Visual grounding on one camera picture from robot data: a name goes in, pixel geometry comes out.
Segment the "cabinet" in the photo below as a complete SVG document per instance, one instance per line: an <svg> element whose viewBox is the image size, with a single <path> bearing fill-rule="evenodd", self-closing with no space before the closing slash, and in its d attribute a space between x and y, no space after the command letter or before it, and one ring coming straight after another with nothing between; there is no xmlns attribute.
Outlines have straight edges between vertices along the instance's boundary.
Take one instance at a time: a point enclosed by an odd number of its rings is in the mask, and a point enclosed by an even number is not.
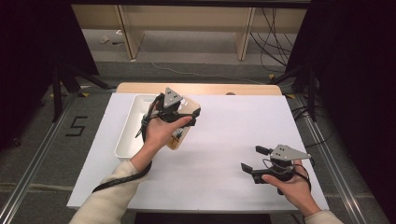
<svg viewBox="0 0 396 224"><path fill-rule="evenodd" d="M82 29L122 30L130 59L135 59L145 31L233 33L237 59L245 59L249 33L269 33L271 8L73 5ZM297 34L306 9L278 8L276 31Z"/></svg>

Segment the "white table surface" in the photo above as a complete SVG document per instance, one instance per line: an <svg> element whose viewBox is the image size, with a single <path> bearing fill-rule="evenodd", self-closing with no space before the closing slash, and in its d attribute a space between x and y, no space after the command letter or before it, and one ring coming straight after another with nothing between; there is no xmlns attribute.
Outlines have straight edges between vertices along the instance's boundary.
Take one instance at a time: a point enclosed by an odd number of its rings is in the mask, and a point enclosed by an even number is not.
<svg viewBox="0 0 396 224"><path fill-rule="evenodd" d="M79 208L120 163L115 147L136 94L113 93L70 200ZM129 208L148 212L273 213L293 211L268 184L254 184L241 162L265 169L255 146L288 145L305 152L284 96L189 95L201 105L196 125L178 150L163 148ZM329 209L309 160L312 194Z"/></svg>

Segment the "gray floor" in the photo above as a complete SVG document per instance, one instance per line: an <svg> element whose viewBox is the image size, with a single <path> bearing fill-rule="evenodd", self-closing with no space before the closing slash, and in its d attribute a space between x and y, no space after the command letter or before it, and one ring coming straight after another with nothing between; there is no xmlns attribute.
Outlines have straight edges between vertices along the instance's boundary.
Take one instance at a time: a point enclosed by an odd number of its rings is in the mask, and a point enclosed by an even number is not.
<svg viewBox="0 0 396 224"><path fill-rule="evenodd" d="M123 41L122 35L116 35L116 31L85 30L84 34L97 63L100 79L113 85L122 81L267 83L270 80L269 75L278 76L284 70L283 66L266 55L262 56L263 64L279 72L263 68L261 51L251 39L246 59L243 62L237 61L233 36L227 33L147 32L138 58L133 62L128 59L122 44L112 45L112 42ZM105 44L99 42L103 35L110 39ZM293 41L295 35L289 35L289 38ZM291 49L285 38L279 37L279 41L284 48ZM276 49L268 49L280 59ZM84 79L78 81L87 87L83 91L88 96L69 94L64 97L64 102L71 102L70 107L11 223L67 223L75 213L66 207L68 197L112 93L97 88ZM290 83L292 79L280 84L283 93L291 92ZM290 110L300 107L304 101L303 94L294 99L288 98ZM21 145L0 152L1 204L7 201L19 183L52 125L53 104L50 88L43 97L43 103L20 136ZM317 105L323 105L319 96ZM389 223L353 161L348 157L325 108L317 108L316 115L321 133L326 139L329 137L325 144L331 150L347 187L358 202L366 223ZM78 116L86 117L78 120L78 125L85 126L82 135L67 137L70 133L78 132L70 128ZM323 144L315 145L315 139L308 128L308 119L297 119L296 124L307 146L306 150L315 158L314 169L329 206L343 222L354 223L354 218L348 213L321 153L320 146ZM301 215L295 215L302 222ZM274 224L298 223L291 214L271 214L271 219ZM134 223L134 213L128 211L122 223Z"/></svg>

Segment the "hand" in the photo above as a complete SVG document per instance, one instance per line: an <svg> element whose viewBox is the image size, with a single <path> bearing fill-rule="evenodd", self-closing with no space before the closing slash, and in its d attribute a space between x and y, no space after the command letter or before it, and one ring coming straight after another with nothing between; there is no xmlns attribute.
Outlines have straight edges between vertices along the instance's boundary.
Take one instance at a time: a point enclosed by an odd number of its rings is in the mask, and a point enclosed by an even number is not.
<svg viewBox="0 0 396 224"><path fill-rule="evenodd" d="M190 122L192 117L183 117L172 123L167 123L159 118L152 119L146 130L146 143L153 148L161 149L166 145L172 136L172 133L188 122Z"/></svg>
<svg viewBox="0 0 396 224"><path fill-rule="evenodd" d="M302 165L302 162L297 160L294 161L294 164ZM306 175L303 167L299 165L295 166L295 170L301 175ZM309 217L320 211L320 208L312 197L308 183L306 183L306 181L301 177L295 175L287 182L282 182L272 175L263 175L262 179L268 184L279 188L285 195L286 199L288 199L290 203L294 204L305 217Z"/></svg>
<svg viewBox="0 0 396 224"><path fill-rule="evenodd" d="M183 117L172 123L167 123L159 118L151 119L146 130L146 142L142 148L130 159L138 172L143 171L151 162L157 152L166 145L172 133L188 122L192 117Z"/></svg>

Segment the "wrist strap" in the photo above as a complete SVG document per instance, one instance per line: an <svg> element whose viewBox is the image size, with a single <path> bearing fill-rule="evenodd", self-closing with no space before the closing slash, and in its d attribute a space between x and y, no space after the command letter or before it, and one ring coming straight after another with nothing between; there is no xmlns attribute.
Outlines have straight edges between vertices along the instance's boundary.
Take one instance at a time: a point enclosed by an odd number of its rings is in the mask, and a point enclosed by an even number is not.
<svg viewBox="0 0 396 224"><path fill-rule="evenodd" d="M98 191L98 190L108 189L108 188L110 188L110 187L113 187L113 186L116 186L116 185L119 185L119 184L122 184L122 183L126 183L126 182L130 182L130 181L134 181L134 180L136 180L136 179L139 179L139 178L145 176L145 175L149 172L149 169L151 168L151 164L152 164L152 161L151 161L151 162L148 164L148 166L147 166L142 172L140 172L139 174L126 176L126 177L123 177L123 178L114 179L114 180L110 180L110 181L108 181L108 182L106 182L106 183L103 183L103 184L99 185L98 187L96 187L96 188L92 191L92 193L94 193L94 192L96 192L96 191Z"/></svg>
<svg viewBox="0 0 396 224"><path fill-rule="evenodd" d="M311 186L311 181L309 180L309 173L306 171L305 167L303 167L303 169L305 170L305 172L306 172L306 174L307 174L307 177L305 177L304 175L302 175L302 174L298 173L298 172L297 172L297 171L295 171L295 170L293 170L293 172L294 172L294 174L295 174L295 175L297 175L297 176L301 177L303 180L305 180L305 181L306 181L306 183L308 183L309 191L311 191L311 189L312 189L312 186Z"/></svg>

